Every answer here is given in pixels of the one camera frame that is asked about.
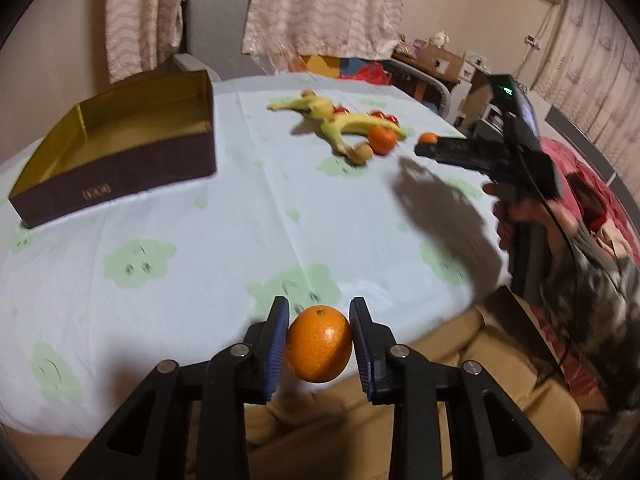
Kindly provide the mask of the right hand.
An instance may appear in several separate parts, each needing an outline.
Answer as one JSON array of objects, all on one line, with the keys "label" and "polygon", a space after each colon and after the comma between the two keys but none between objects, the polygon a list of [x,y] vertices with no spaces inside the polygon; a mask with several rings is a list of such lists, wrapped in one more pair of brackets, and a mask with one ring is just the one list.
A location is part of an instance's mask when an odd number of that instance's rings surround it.
[{"label": "right hand", "polygon": [[555,200],[543,204],[533,198],[524,198],[512,205],[498,200],[492,212],[498,220],[499,247],[505,252],[512,250],[512,238],[518,223],[534,222],[543,226],[554,258],[561,258],[566,251],[563,234],[570,240],[578,230],[574,214]]}]

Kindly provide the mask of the forearm in patterned sleeve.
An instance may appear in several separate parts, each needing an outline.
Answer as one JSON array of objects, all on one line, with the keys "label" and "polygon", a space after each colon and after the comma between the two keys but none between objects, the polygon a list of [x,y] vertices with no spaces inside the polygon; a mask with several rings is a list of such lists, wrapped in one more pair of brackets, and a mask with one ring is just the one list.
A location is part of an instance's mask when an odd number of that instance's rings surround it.
[{"label": "forearm in patterned sleeve", "polygon": [[605,255],[584,226],[540,291],[555,333],[595,374],[614,410],[639,407],[639,268]]}]

